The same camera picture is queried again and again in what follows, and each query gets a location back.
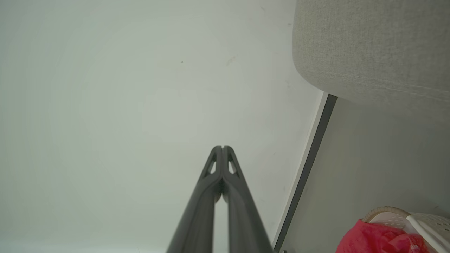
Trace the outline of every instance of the white trim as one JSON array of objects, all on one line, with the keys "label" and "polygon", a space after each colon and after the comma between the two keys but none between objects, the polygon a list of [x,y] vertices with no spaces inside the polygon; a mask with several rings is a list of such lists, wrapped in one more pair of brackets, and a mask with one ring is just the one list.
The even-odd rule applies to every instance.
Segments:
[{"label": "white trim", "polygon": [[283,215],[281,216],[281,220],[279,222],[278,229],[277,229],[277,232],[275,234],[274,241],[272,243],[272,248],[274,248],[275,244],[277,243],[278,237],[279,237],[280,232],[281,232],[281,228],[283,227],[283,224],[284,224],[284,220],[286,219],[286,215],[288,214],[289,206],[291,205],[292,198],[294,197],[295,189],[297,188],[297,184],[298,184],[298,181],[300,179],[300,175],[302,174],[303,167],[305,166],[306,158],[308,157],[308,153],[309,153],[309,150],[311,148],[311,144],[312,144],[312,141],[314,139],[315,132],[317,131],[317,126],[319,124],[320,117],[322,116],[322,112],[324,110],[325,102],[327,101],[327,98],[328,98],[328,93],[322,92],[322,97],[320,98],[319,104],[316,107],[316,113],[315,113],[315,115],[314,115],[314,117],[312,119],[311,126],[310,126],[310,129],[309,129],[309,132],[308,132],[308,136],[306,137],[307,141],[305,143],[305,147],[303,148],[303,155],[300,157],[298,170],[296,172],[296,175],[295,175],[295,178],[294,178],[294,182],[291,185],[291,192],[290,192],[289,197],[287,199]]}]

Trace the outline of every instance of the red cloth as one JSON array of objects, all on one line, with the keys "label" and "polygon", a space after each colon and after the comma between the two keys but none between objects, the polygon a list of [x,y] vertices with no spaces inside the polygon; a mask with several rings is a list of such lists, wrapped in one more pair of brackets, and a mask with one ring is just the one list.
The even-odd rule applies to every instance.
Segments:
[{"label": "red cloth", "polygon": [[337,246],[336,253],[429,253],[420,235],[358,220]]}]

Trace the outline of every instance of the white wall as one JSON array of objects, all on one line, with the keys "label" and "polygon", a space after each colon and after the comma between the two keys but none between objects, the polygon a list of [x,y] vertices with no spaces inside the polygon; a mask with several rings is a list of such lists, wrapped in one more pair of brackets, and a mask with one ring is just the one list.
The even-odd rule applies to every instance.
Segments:
[{"label": "white wall", "polygon": [[0,2],[3,247],[164,252],[215,145],[272,240],[321,96],[292,63],[294,6]]}]

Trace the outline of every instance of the white plastic basket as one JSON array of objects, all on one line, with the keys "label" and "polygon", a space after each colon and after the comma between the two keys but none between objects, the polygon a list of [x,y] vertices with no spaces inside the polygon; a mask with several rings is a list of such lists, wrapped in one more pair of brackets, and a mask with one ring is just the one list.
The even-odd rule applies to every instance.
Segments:
[{"label": "white plastic basket", "polygon": [[384,224],[419,234],[430,252],[450,253],[450,219],[425,213],[409,213],[399,208],[379,207],[362,219],[367,223]]}]

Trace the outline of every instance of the red fleece blanket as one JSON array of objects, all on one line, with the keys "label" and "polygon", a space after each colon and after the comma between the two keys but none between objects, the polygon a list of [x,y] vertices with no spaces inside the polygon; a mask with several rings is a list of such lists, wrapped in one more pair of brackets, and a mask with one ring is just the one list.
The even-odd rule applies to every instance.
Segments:
[{"label": "red fleece blanket", "polygon": [[358,220],[337,246],[336,253],[429,253],[420,235]]}]

